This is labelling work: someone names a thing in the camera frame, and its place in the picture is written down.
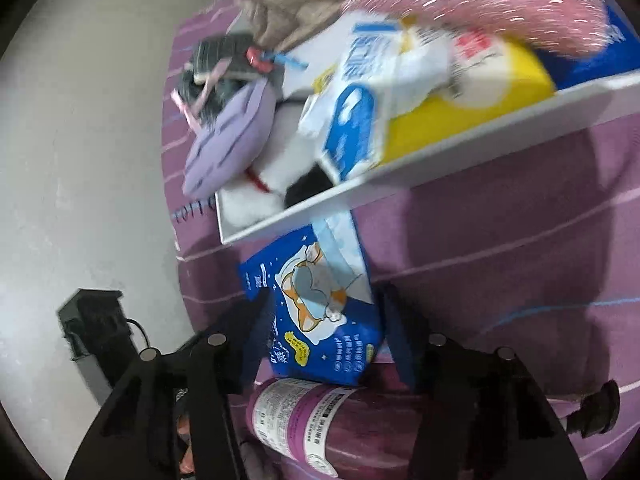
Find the person's left hand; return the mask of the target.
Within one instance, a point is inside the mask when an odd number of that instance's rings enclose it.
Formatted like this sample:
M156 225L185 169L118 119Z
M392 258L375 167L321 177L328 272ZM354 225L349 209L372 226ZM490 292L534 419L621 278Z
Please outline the person's left hand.
M178 436L180 474L183 478L193 477L195 471L191 442L190 418L188 414L183 414L178 417L176 430Z

